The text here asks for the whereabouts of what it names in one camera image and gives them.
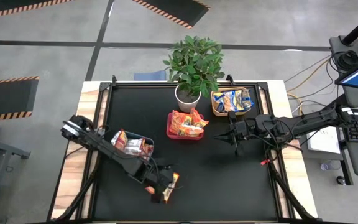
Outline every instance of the blue chair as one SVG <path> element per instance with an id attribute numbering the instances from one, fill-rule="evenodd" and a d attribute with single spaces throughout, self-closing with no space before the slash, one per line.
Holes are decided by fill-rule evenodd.
<path id="1" fill-rule="evenodd" d="M 135 73 L 134 80 L 135 81 L 155 81 L 155 80 L 166 80 L 167 75 L 165 70 L 150 72 L 150 73 Z"/>

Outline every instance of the caution stripe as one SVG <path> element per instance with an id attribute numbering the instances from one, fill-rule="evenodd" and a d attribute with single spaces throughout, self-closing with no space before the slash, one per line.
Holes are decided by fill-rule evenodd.
<path id="1" fill-rule="evenodd" d="M 10 78 L 5 80 L 0 80 L 0 83 L 6 83 L 6 82 L 20 82 L 24 80 L 39 80 L 40 77 L 33 76 L 33 77 L 20 77 L 20 78 Z"/>
<path id="2" fill-rule="evenodd" d="M 181 19 L 178 19 L 176 18 L 175 16 L 173 15 L 170 15 L 169 13 L 167 12 L 164 12 L 163 10 L 143 1 L 143 0 L 133 0 L 134 2 L 136 2 L 137 4 L 140 4 L 141 6 L 143 7 L 146 7 L 147 9 L 150 9 L 151 11 L 157 13 L 158 15 L 160 16 L 163 16 L 173 22 L 176 22 L 177 24 L 183 26 L 183 27 L 186 27 L 187 29 L 191 29 L 193 28 L 191 25 L 189 25 L 187 22 L 181 20 Z"/>
<path id="3" fill-rule="evenodd" d="M 194 2 L 197 2 L 198 4 L 202 5 L 202 6 L 205 6 L 206 8 L 210 9 L 211 7 L 207 6 L 206 4 L 202 3 L 202 2 L 199 2 L 199 1 L 196 1 L 196 0 L 193 0 Z"/>
<path id="4" fill-rule="evenodd" d="M 41 3 L 37 3 L 37 4 L 31 4 L 29 6 L 16 7 L 14 9 L 6 9 L 3 11 L 0 11 L 0 16 L 6 16 L 6 15 L 17 13 L 17 12 L 24 12 L 24 11 L 29 11 L 29 10 L 33 10 L 33 9 L 39 9 L 42 7 L 52 6 L 55 4 L 60 4 L 60 3 L 69 2 L 69 1 L 72 1 L 72 0 L 50 0 L 50 1 L 45 1 L 45 2 L 41 2 Z"/>
<path id="5" fill-rule="evenodd" d="M 16 118 L 28 118 L 32 115 L 32 111 L 21 111 L 8 114 L 0 114 L 0 120 L 16 119 Z"/>

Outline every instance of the potted plant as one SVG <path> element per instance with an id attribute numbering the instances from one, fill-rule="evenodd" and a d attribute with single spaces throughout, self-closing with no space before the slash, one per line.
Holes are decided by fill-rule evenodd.
<path id="1" fill-rule="evenodd" d="M 169 81 L 178 82 L 175 96 L 179 108 L 190 112 L 201 94 L 208 97 L 211 90 L 218 90 L 217 79 L 224 77 L 222 46 L 209 38 L 186 36 L 184 41 L 174 44 L 172 50 L 169 60 L 163 62 L 169 68 Z"/>

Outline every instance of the white paper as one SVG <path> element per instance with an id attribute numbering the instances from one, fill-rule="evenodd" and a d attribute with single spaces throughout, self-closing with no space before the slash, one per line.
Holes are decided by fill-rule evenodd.
<path id="1" fill-rule="evenodd" d="M 308 147 L 311 150 L 341 153 L 338 143 L 338 137 L 335 127 L 323 128 L 308 140 Z"/>

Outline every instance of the wicker basket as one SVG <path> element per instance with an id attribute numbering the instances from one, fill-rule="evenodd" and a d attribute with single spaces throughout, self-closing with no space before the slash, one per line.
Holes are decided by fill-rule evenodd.
<path id="1" fill-rule="evenodd" d="M 213 95 L 214 93 L 219 93 L 222 91 L 229 91 L 229 90 L 242 90 L 242 91 L 247 91 L 246 88 L 244 87 L 233 87 L 233 88 L 218 88 L 218 91 L 211 91 L 211 107 L 212 107 L 212 112 L 216 115 L 216 116 L 227 116 L 228 113 L 220 113 L 218 112 L 215 108 L 214 108 L 214 98 Z M 240 115 L 244 115 L 246 112 L 250 111 L 251 108 L 249 108 L 247 111 L 243 111 L 243 112 L 236 112 L 236 116 L 240 116 Z"/>

